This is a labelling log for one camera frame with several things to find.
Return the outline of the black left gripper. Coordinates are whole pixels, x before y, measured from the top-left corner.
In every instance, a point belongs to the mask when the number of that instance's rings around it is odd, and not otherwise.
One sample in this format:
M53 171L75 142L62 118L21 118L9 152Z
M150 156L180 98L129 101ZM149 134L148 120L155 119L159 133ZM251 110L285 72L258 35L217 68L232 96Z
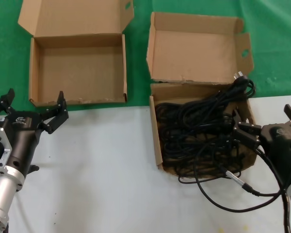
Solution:
M0 112L4 111L12 130L12 152L7 160L7 166L18 170L23 176L30 172L30 166L35 149L39 143L42 131L54 133L69 115L66 109L64 92L60 91L57 104L39 114L31 111L16 111L11 106L15 97L14 89L0 97Z

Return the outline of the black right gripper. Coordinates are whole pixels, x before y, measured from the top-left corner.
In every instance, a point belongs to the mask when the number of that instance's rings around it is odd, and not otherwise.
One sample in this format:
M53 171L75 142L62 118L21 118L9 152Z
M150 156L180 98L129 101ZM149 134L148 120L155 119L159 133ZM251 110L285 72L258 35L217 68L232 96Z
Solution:
M261 126L243 122L238 109L233 110L233 139L251 150L259 144L266 157L271 161L280 182L285 188L291 185L291 106L284 106L284 113L289 118L286 123Z

